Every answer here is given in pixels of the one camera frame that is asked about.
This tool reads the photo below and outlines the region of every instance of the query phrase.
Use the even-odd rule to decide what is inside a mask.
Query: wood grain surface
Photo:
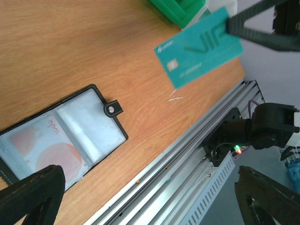
[[[0,0],[0,17],[1,129],[90,83],[124,109],[129,140],[65,193],[56,224],[83,224],[244,76],[236,59],[171,96],[154,48],[179,28],[148,0]]]

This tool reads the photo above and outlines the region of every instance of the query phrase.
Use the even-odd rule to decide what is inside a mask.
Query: grey floor
[[[292,188],[285,165],[279,160],[280,154],[276,147],[264,150],[253,148],[245,151],[235,160],[235,169],[212,203],[201,225],[243,225],[238,202],[234,192],[234,183],[239,179],[239,166],[250,166],[269,176],[277,182]]]

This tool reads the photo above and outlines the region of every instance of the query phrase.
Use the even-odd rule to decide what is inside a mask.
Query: black leather wallet
[[[91,84],[0,131],[0,175],[11,185],[60,165],[66,190],[128,139],[123,110]]]

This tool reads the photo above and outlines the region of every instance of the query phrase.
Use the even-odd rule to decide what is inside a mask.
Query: white scratch mark
[[[182,97],[172,98],[172,99],[169,100],[169,102],[173,102],[173,101],[175,101],[175,100],[177,100],[177,99],[182,99]]]
[[[177,89],[175,89],[173,92],[172,92],[172,94],[171,94],[171,96],[170,97],[172,97],[172,95],[176,92],[176,91],[178,91]]]

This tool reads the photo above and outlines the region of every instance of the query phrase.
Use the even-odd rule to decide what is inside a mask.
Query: green plastic object
[[[204,6],[205,0],[150,0],[169,20],[185,28]]]

